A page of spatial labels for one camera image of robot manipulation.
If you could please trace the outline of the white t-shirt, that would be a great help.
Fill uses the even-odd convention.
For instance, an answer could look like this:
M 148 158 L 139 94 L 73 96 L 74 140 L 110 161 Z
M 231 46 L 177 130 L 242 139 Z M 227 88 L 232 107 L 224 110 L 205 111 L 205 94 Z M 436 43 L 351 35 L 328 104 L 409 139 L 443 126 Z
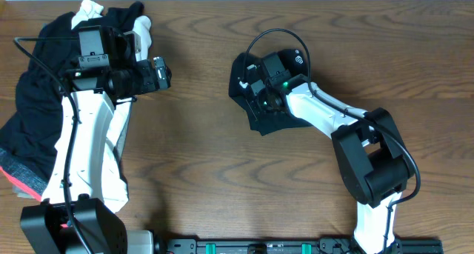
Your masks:
M 79 11 L 72 19 L 72 26 L 79 21 L 101 16 L 104 7 L 91 0 L 83 0 Z M 136 54 L 138 61 L 148 58 L 148 50 L 152 44 L 150 36 L 151 20 L 140 16 L 134 21 L 133 29 L 141 37 L 141 51 Z M 71 196 L 79 195 L 79 191 L 100 198 L 105 206 L 117 213 L 129 200 L 127 183 L 120 173 L 121 151 L 124 148 L 132 99 L 119 99 L 118 106 L 113 106 L 105 95 L 93 94 L 93 91 L 78 91 L 72 94 L 74 102 L 79 103 L 79 128 L 73 143 L 73 157 L 70 163 Z M 42 200 L 64 202 L 64 194 L 60 190 L 60 174 L 64 172 L 67 155 L 67 141 L 73 127 L 73 110 L 66 98 L 62 99 L 63 125 L 61 136 L 55 143 L 57 151 L 53 174 Z

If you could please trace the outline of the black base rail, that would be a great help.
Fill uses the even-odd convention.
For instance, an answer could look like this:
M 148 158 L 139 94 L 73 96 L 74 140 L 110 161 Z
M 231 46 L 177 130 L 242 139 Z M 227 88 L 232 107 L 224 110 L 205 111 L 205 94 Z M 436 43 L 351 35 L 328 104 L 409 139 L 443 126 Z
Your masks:
M 354 239 L 320 238 L 315 241 L 204 241 L 194 238 L 156 239 L 158 254 L 352 254 L 363 250 Z M 439 240 L 397 238 L 385 250 L 390 254 L 443 254 Z

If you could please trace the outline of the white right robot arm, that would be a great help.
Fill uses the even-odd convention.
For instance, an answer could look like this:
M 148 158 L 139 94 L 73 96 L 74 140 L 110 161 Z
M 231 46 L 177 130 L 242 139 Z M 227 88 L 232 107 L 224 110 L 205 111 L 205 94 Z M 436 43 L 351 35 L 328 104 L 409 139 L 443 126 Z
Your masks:
M 266 133 L 309 124 L 332 142 L 342 181 L 357 202 L 357 224 L 352 249 L 362 253 L 391 253 L 395 210 L 418 195 L 416 187 L 402 193 L 410 178 L 420 182 L 419 168 L 404 145 L 392 116 L 351 107 L 298 74 L 273 82 L 238 78 L 236 89 L 250 120 Z

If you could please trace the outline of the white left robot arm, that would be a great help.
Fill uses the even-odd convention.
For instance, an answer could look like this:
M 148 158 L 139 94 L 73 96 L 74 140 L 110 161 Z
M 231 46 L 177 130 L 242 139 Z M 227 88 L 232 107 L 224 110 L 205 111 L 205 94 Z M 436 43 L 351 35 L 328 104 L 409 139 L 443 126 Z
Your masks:
M 152 232 L 129 231 L 116 215 L 127 188 L 119 167 L 104 157 L 116 107 L 169 88 L 170 69 L 161 57 L 114 67 L 106 55 L 84 56 L 66 75 L 53 174 L 41 203 L 22 210 L 21 229 L 36 253 L 155 253 Z

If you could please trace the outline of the grey garment with red trim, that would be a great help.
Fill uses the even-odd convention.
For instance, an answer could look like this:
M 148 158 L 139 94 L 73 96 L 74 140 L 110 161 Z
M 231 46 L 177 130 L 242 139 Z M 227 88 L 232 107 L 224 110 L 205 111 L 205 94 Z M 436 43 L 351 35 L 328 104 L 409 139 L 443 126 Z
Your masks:
M 47 181 L 33 172 L 29 167 L 17 161 L 6 150 L 1 149 L 1 172 L 7 180 L 23 193 L 37 201 L 41 201 Z

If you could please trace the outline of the black t-shirt with logo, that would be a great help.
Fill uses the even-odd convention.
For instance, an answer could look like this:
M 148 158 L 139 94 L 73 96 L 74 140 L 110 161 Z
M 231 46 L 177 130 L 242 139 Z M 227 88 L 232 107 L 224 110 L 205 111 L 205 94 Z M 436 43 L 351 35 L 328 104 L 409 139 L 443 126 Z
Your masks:
M 303 58 L 299 49 L 283 49 L 277 52 L 278 57 L 285 69 L 288 69 L 293 76 L 299 73 L 307 74 L 306 61 L 296 61 Z M 291 117 L 281 111 L 268 111 L 264 107 L 270 103 L 266 101 L 265 91 L 262 90 L 259 98 L 252 98 L 249 88 L 244 89 L 238 79 L 244 72 L 244 53 L 240 53 L 233 61 L 230 73 L 228 95 L 246 113 L 250 124 L 250 129 L 258 131 L 262 136 L 283 129 L 309 127 L 310 124 L 300 118 Z

